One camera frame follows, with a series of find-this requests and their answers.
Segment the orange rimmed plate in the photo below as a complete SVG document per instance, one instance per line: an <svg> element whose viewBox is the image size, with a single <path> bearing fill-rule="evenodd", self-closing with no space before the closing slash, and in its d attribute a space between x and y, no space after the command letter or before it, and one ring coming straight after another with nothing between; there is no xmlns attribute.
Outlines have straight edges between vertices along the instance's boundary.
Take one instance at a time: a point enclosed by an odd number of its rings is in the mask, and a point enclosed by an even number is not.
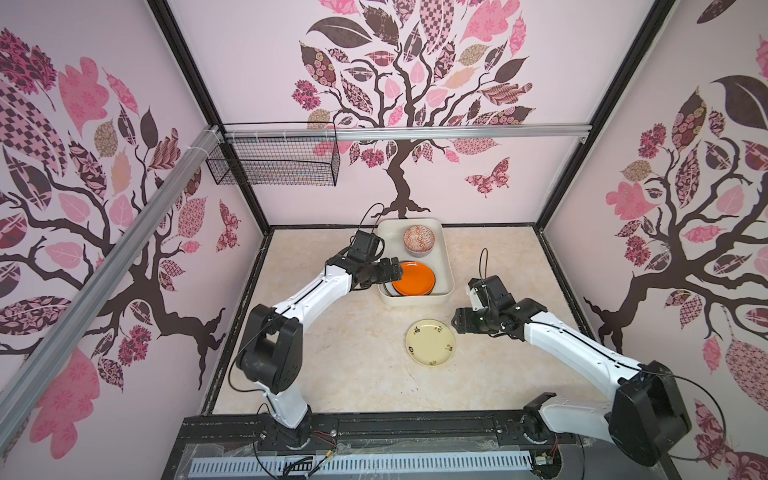
<svg viewBox="0 0 768 480"><path fill-rule="evenodd" d="M401 296L429 295L436 285L436 275L427 265L416 261L400 263L402 276L392 283L395 292Z"/></svg>

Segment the white plastic bin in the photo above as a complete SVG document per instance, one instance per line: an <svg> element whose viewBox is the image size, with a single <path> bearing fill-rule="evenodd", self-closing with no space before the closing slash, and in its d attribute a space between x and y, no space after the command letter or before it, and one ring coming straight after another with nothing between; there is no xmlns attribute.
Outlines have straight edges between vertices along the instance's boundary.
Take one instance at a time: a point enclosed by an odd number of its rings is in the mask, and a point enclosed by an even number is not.
<svg viewBox="0 0 768 480"><path fill-rule="evenodd" d="M424 257L411 255L403 245L404 231L413 225L425 225L436 236L433 250ZM376 234L385 241L384 256L397 257L400 261L414 260L427 265L436 275L436 285L429 295L390 297L383 284L377 286L381 301L388 307L426 307L445 303L455 288L443 227L431 218L392 219L381 222Z"/></svg>

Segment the cream plate black calligraphy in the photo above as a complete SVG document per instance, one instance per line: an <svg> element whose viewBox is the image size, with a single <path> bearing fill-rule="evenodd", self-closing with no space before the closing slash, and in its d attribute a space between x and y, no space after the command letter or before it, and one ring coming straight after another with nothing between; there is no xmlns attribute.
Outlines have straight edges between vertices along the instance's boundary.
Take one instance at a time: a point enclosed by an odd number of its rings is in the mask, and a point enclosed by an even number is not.
<svg viewBox="0 0 768 480"><path fill-rule="evenodd" d="M452 359L455 336L449 326L434 319L412 324L405 334L405 348L410 358L425 367L438 367Z"/></svg>

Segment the orange patterned bowl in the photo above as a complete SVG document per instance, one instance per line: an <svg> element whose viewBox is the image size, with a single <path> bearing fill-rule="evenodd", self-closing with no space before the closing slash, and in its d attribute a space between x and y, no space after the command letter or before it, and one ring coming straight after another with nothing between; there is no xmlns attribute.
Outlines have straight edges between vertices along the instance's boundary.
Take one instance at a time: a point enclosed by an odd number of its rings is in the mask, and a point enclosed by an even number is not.
<svg viewBox="0 0 768 480"><path fill-rule="evenodd" d="M428 255L435 244L435 233L425 225L410 226L403 233L403 245L415 257Z"/></svg>

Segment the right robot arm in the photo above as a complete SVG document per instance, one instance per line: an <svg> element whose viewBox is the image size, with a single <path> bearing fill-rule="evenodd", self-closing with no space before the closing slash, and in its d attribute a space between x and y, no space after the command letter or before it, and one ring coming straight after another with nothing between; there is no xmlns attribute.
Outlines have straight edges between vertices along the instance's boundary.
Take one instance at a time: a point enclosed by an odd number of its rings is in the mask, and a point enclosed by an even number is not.
<svg viewBox="0 0 768 480"><path fill-rule="evenodd" d="M523 409L526 438L543 444L573 434L616 446L642 466L657 464L692 429L676 376L663 364L643 364L571 328L530 298L515 300L498 276L472 278L470 306L451 324L459 334L509 337L537 347L588 380L602 402L540 394Z"/></svg>

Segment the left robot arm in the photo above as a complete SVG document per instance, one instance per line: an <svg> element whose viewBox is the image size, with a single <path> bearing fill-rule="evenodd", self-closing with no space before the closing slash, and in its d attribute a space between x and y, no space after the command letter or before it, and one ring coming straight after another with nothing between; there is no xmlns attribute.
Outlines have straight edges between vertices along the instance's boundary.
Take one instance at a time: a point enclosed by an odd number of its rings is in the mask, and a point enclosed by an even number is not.
<svg viewBox="0 0 768 480"><path fill-rule="evenodd" d="M311 416L294 385L303 364L305 330L347 294L402 278L400 261L384 256L386 242L357 230L350 243L329 258L312 281L273 306L258 304L247 317L233 367L252 382L239 393L261 393L278 425L298 430Z"/></svg>

